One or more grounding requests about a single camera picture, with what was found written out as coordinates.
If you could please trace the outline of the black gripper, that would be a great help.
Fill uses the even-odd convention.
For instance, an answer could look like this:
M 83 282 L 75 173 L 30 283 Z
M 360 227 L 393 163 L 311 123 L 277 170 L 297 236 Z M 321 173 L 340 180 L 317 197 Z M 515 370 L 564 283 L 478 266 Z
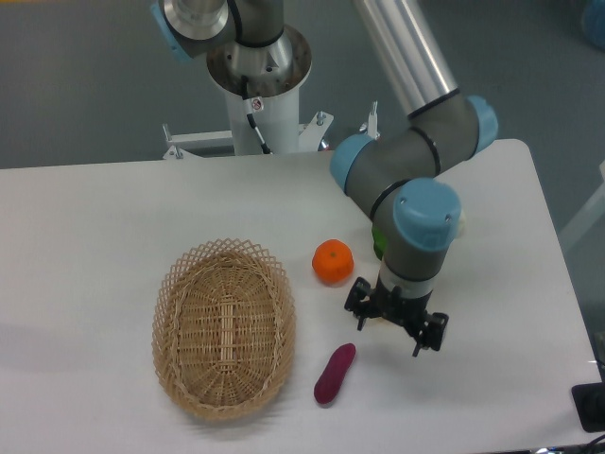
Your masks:
M 363 277 L 355 279 L 344 309 L 357 319 L 357 330 L 366 320 L 381 318 L 405 329 L 416 341 L 412 356 L 422 350 L 439 352 L 448 324 L 448 315 L 428 313 L 426 306 L 432 293 L 432 281 L 410 281 L 399 277 L 379 276 L 373 290 Z

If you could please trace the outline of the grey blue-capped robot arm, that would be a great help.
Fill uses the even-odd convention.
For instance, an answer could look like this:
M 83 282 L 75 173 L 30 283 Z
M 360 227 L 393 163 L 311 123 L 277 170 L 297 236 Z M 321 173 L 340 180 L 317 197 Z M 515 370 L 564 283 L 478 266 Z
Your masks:
M 457 194 L 437 177 L 495 140 L 497 116 L 483 98 L 461 94 L 416 2 L 355 6 L 408 127 L 389 140 L 354 134 L 332 155 L 334 180 L 386 241 L 376 283 L 357 279 L 345 308 L 360 323 L 397 324 L 418 350 L 436 351 L 448 317 L 426 305 L 461 215 Z M 298 91 L 312 57 L 283 2 L 156 1 L 150 10 L 177 59 L 205 58 L 228 103 L 237 155 L 303 151 Z

